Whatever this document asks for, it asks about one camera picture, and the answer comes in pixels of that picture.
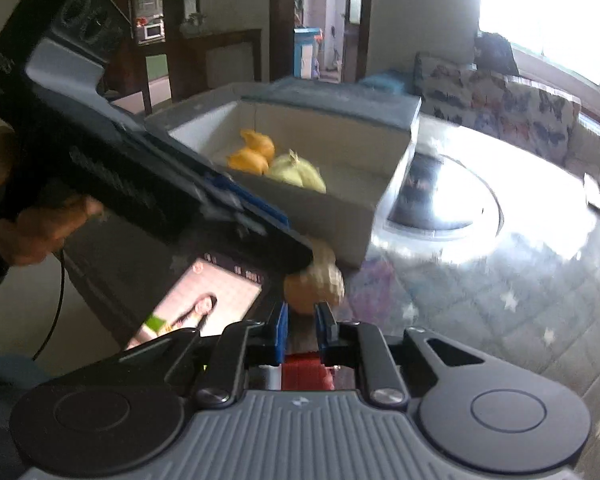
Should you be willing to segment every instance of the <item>screw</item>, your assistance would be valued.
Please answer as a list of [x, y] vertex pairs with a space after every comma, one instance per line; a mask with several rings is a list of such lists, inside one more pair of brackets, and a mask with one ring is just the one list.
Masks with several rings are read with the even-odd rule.
[[371, 392], [371, 398], [383, 406], [395, 406], [404, 400], [404, 393], [395, 388], [380, 388]]
[[218, 406], [229, 400], [229, 394], [220, 388], [203, 388], [196, 394], [196, 399], [203, 406]]

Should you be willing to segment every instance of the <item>black cable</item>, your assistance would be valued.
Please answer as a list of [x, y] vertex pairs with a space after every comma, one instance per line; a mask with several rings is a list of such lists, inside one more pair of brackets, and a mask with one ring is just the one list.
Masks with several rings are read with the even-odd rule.
[[54, 322], [51, 324], [51, 329], [49, 329], [49, 333], [46, 335], [46, 339], [40, 345], [38, 351], [33, 355], [33, 360], [35, 361], [40, 354], [42, 354], [43, 350], [46, 348], [46, 345], [49, 343], [51, 336], [54, 334], [56, 330], [56, 325], [58, 324], [58, 319], [60, 318], [60, 311], [62, 310], [62, 302], [64, 301], [64, 277], [66, 274], [66, 269], [64, 268], [64, 251], [60, 249], [59, 253], [60, 258], [60, 266], [62, 267], [62, 278], [60, 279], [60, 298], [58, 299], [58, 309], [56, 310], [56, 317], [54, 318]]

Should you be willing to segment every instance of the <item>butterfly pattern sofa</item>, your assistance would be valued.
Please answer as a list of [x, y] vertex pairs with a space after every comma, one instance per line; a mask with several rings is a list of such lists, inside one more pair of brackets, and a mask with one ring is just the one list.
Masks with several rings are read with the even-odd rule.
[[478, 130], [565, 166], [582, 108], [578, 98], [527, 79], [416, 56], [422, 112]]

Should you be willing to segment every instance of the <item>woman on screen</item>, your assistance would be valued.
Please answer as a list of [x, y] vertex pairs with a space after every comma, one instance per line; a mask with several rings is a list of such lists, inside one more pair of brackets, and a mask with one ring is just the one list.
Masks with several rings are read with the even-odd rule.
[[139, 344], [147, 343], [161, 335], [177, 330], [179, 328], [197, 328], [202, 330], [206, 318], [213, 312], [218, 304], [218, 297], [212, 292], [201, 294], [192, 303], [189, 310], [182, 314], [171, 324], [151, 316], [141, 327], [136, 337], [132, 339], [127, 348], [133, 348]]
[[205, 294], [200, 295], [196, 301], [193, 302], [192, 307], [171, 325], [171, 330], [186, 327], [202, 330], [206, 318], [213, 312], [216, 304], [218, 304], [218, 298], [215, 294], [206, 292]]

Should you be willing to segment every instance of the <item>green fruit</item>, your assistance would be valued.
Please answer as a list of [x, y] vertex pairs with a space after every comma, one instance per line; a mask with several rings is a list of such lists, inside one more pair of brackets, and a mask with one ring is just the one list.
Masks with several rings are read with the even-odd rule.
[[320, 172], [308, 160], [300, 158], [292, 151], [274, 160], [267, 176], [293, 186], [313, 189], [320, 193], [327, 192]]
[[300, 178], [300, 174], [296, 168], [291, 167], [282, 167], [276, 171], [269, 171], [267, 173], [269, 178], [273, 180], [279, 180], [280, 182], [286, 182], [287, 184], [291, 184], [292, 186], [304, 187], [302, 184], [302, 178]]

